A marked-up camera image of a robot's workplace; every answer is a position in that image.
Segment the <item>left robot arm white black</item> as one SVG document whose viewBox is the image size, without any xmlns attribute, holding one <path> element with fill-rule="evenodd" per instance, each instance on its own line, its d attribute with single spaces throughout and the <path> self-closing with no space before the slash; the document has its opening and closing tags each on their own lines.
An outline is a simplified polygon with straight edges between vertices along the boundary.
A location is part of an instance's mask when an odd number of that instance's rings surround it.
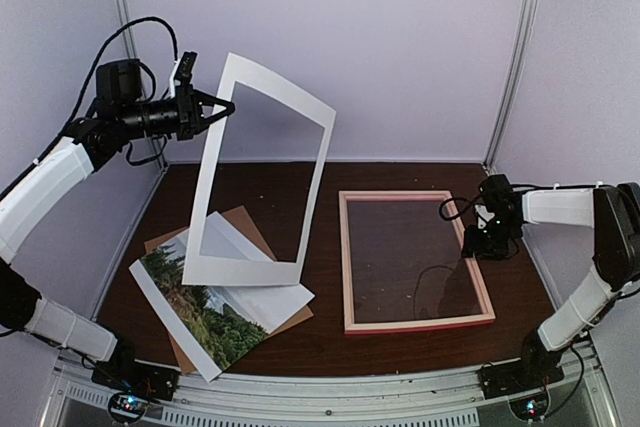
<svg viewBox="0 0 640 427">
<path fill-rule="evenodd" d="M 138 59 L 112 61 L 91 74 L 96 95 L 86 116 L 70 122 L 50 152 L 35 160 L 1 194 L 1 325 L 72 350 L 98 366 L 123 391 L 137 389 L 144 371 L 125 342 L 73 310 L 44 297 L 11 266 L 30 233 L 75 186 L 100 170 L 131 142 L 160 136 L 190 140 L 235 111 L 233 102 L 195 89 L 196 60 L 174 64 L 166 97 L 146 99 Z"/>
</svg>

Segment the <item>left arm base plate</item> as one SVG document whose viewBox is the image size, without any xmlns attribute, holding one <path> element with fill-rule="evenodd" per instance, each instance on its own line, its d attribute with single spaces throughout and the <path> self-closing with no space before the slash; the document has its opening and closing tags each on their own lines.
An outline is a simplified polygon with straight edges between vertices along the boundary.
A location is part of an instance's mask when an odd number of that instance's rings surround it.
<svg viewBox="0 0 640 427">
<path fill-rule="evenodd" d="M 150 400 L 171 401 L 178 385 L 179 372 L 135 361 L 131 368 L 117 368 L 98 362 L 91 375 L 93 383 L 125 391 Z"/>
</svg>

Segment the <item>clear acrylic sheet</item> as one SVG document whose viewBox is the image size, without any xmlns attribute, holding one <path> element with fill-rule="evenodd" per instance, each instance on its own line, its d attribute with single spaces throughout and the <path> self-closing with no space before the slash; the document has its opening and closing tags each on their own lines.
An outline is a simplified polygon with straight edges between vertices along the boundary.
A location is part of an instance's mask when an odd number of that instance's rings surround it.
<svg viewBox="0 0 640 427">
<path fill-rule="evenodd" d="M 347 202 L 357 324 L 482 315 L 454 225 L 435 200 Z"/>
</svg>

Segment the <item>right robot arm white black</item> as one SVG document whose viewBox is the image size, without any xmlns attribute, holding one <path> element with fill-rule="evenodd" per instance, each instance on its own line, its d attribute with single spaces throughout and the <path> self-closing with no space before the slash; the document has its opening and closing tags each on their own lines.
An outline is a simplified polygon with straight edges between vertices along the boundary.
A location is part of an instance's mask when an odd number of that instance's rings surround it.
<svg viewBox="0 0 640 427">
<path fill-rule="evenodd" d="M 583 280 L 550 317 L 523 340 L 512 377 L 535 387 L 582 334 L 595 328 L 639 279 L 639 186 L 602 182 L 542 186 L 513 183 L 504 174 L 482 181 L 465 201 L 475 224 L 463 234 L 464 258 L 505 260 L 525 227 L 589 230 L 592 254 Z"/>
</svg>

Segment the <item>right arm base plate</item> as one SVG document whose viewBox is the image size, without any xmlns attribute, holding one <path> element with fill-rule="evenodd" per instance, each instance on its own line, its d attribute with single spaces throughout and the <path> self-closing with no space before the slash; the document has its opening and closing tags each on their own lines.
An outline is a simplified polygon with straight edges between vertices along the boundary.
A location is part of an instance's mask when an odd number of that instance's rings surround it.
<svg viewBox="0 0 640 427">
<path fill-rule="evenodd" d="M 542 374 L 528 375 L 525 373 L 523 362 L 520 360 L 503 364 L 485 364 L 477 371 L 477 375 L 486 399 L 540 389 L 546 384 L 564 379 L 564 372 L 559 366 L 553 367 Z"/>
</svg>

